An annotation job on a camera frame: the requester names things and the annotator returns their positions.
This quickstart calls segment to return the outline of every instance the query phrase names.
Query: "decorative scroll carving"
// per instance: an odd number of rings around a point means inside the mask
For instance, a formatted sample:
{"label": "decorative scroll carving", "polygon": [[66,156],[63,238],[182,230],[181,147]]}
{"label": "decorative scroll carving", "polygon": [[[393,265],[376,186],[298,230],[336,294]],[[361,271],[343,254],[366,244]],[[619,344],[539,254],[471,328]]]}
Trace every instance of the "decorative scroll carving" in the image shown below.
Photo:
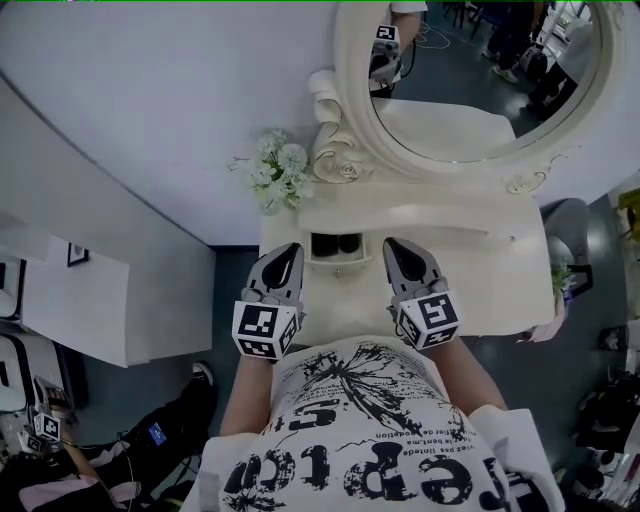
{"label": "decorative scroll carving", "polygon": [[334,74],[334,71],[323,70],[309,78],[313,109],[322,125],[313,144],[311,163],[319,179],[349,183],[371,173],[374,166],[344,118]]}

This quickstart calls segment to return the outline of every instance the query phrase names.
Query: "black cable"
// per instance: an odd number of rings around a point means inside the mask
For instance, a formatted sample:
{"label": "black cable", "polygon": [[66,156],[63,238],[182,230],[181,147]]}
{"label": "black cable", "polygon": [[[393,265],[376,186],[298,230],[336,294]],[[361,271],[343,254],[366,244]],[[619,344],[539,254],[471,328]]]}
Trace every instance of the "black cable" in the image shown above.
{"label": "black cable", "polygon": [[182,465],[184,467],[182,468],[182,471],[180,471],[180,474],[178,475],[178,478],[176,478],[176,481],[173,483],[172,487],[175,487],[176,485],[178,485],[178,482],[184,478],[184,475],[187,474],[187,470],[193,472],[196,475],[198,474],[189,467],[189,464],[191,464],[191,457],[189,457],[189,462],[187,464],[185,464],[184,461],[182,461]]}

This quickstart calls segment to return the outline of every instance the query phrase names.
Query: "blue label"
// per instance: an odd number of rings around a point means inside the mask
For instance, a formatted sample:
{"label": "blue label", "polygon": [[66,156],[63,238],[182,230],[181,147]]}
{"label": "blue label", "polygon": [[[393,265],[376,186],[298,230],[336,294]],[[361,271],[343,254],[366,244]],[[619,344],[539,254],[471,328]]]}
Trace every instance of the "blue label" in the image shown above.
{"label": "blue label", "polygon": [[164,436],[164,433],[162,432],[162,429],[157,423],[154,423],[149,427],[149,434],[151,434],[151,439],[153,439],[153,442],[156,443],[156,446],[160,446],[167,440],[167,438]]}

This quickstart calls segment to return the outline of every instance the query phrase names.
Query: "gray floor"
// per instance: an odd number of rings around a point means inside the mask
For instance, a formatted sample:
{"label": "gray floor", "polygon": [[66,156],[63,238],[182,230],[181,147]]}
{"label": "gray floor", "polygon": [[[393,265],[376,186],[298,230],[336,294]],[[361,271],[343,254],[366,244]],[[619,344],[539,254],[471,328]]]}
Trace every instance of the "gray floor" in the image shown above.
{"label": "gray floor", "polygon": [[[606,196],[590,210],[594,288],[574,301],[557,337],[537,344],[516,344],[517,337],[466,340],[498,383],[508,405],[531,409],[554,467],[580,454],[570,439],[578,399],[606,379],[609,366],[623,364],[620,354],[597,350],[600,330],[625,322],[626,293],[622,256]],[[220,402],[210,429],[215,434],[238,361],[230,337],[233,303],[256,257],[253,252],[218,253],[213,350],[129,369],[85,357],[90,404],[79,413],[78,441],[111,440],[117,431],[129,428],[143,414],[177,396],[189,378],[191,363],[197,360],[209,362],[219,386]]]}
{"label": "gray floor", "polygon": [[[395,85],[394,99],[467,105],[502,115],[509,119],[516,137],[538,126],[538,117],[525,108],[529,101],[527,94],[535,84],[519,70],[516,70],[519,84],[505,82],[491,71],[495,63],[481,55],[491,37],[490,24],[481,22],[471,39],[475,23],[465,17],[463,28],[458,24],[454,28],[453,12],[444,18],[441,2],[429,3],[427,23],[442,33],[450,45],[445,49],[417,48],[413,70]],[[424,46],[440,48],[446,44],[435,32],[427,33],[426,37]],[[404,53],[403,65],[403,73],[407,73],[411,49]]]}

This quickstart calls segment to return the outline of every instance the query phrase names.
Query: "picture frame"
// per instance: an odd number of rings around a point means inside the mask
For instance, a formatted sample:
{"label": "picture frame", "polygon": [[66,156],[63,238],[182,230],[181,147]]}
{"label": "picture frame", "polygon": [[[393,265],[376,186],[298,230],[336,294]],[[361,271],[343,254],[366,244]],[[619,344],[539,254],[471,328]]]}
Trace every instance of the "picture frame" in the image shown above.
{"label": "picture frame", "polygon": [[75,267],[87,261],[89,261],[89,250],[70,243],[67,249],[67,267]]}

